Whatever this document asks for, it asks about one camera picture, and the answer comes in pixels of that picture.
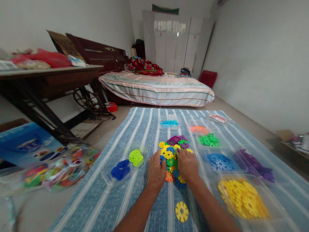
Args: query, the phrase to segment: hand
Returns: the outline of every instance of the hand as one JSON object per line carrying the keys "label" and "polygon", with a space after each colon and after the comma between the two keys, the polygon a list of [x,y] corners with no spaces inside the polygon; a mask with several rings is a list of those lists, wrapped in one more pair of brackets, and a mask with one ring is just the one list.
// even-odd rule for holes
{"label": "hand", "polygon": [[150,191],[160,192],[166,178],[166,161],[160,165],[160,150],[149,160],[147,187]]}
{"label": "hand", "polygon": [[178,170],[184,181],[190,184],[195,180],[199,180],[199,163],[196,156],[186,150],[179,150],[177,153]]}

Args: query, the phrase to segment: red floral blanket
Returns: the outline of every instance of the red floral blanket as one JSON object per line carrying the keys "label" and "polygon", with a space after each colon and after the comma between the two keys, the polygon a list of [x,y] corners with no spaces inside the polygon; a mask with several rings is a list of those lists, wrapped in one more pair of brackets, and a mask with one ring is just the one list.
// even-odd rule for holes
{"label": "red floral blanket", "polygon": [[144,60],[138,56],[133,56],[127,61],[128,69],[134,74],[143,74],[149,76],[162,76],[164,71],[157,64]]}

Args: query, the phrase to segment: blue striped mat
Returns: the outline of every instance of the blue striped mat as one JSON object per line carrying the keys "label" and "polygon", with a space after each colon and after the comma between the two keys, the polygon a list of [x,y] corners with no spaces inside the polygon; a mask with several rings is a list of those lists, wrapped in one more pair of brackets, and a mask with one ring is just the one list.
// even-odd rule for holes
{"label": "blue striped mat", "polygon": [[[218,175],[202,165],[202,151],[197,147],[195,136],[189,130],[190,119],[202,119],[206,127],[219,130],[231,149],[235,150],[241,144],[254,146],[259,153],[257,159],[269,162],[271,168],[288,181],[287,185],[268,187],[285,209],[284,223],[263,223],[257,227],[237,221],[244,231],[309,231],[309,184],[232,120],[227,126],[222,126],[206,119],[206,115],[213,112],[225,115],[223,111],[132,108],[49,231],[112,231],[145,187],[148,162],[118,187],[108,186],[100,171],[107,162],[117,164],[121,161],[123,153],[120,151],[127,144],[138,141],[145,145],[151,156],[157,151],[159,142],[167,141],[173,135],[183,134],[189,139],[190,148],[194,150],[200,162],[200,175],[214,196],[224,205],[216,188]],[[169,114],[174,114],[182,120],[180,129],[160,129],[161,117],[166,118]],[[175,215],[175,206],[179,201],[184,201],[190,212],[185,223],[178,221]],[[145,231],[209,229],[191,191],[187,188],[179,190],[173,184],[165,183],[149,215]]]}

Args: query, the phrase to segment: red plastic bag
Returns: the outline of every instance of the red plastic bag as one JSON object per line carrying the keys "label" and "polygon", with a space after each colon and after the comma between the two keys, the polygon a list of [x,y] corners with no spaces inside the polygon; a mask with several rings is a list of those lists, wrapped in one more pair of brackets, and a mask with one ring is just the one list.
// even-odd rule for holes
{"label": "red plastic bag", "polygon": [[14,64],[18,64],[19,62],[23,62],[25,60],[44,61],[48,63],[51,68],[65,68],[71,66],[70,60],[64,54],[58,52],[48,52],[40,48],[38,48],[36,54],[20,54],[12,58],[10,61]]}
{"label": "red plastic bag", "polygon": [[14,58],[10,59],[9,61],[13,62],[13,64],[18,64],[19,62],[29,60],[28,57],[29,57],[29,55],[19,54],[19,55],[15,56]]}
{"label": "red plastic bag", "polygon": [[31,60],[40,60],[48,63],[52,68],[65,68],[71,66],[70,60],[61,53],[48,52],[38,48],[36,54],[29,55]]}

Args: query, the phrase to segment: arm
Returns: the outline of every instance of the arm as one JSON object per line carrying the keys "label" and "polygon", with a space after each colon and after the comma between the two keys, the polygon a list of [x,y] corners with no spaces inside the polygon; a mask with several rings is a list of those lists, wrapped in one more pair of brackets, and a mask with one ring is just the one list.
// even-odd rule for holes
{"label": "arm", "polygon": [[210,230],[212,232],[241,232],[235,221],[224,210],[200,178],[199,163],[193,153],[184,150],[179,151],[178,169],[199,203]]}
{"label": "arm", "polygon": [[143,232],[152,206],[161,191],[166,177],[166,162],[160,165],[160,151],[149,160],[148,182],[142,194],[116,226],[114,232],[136,231]]}

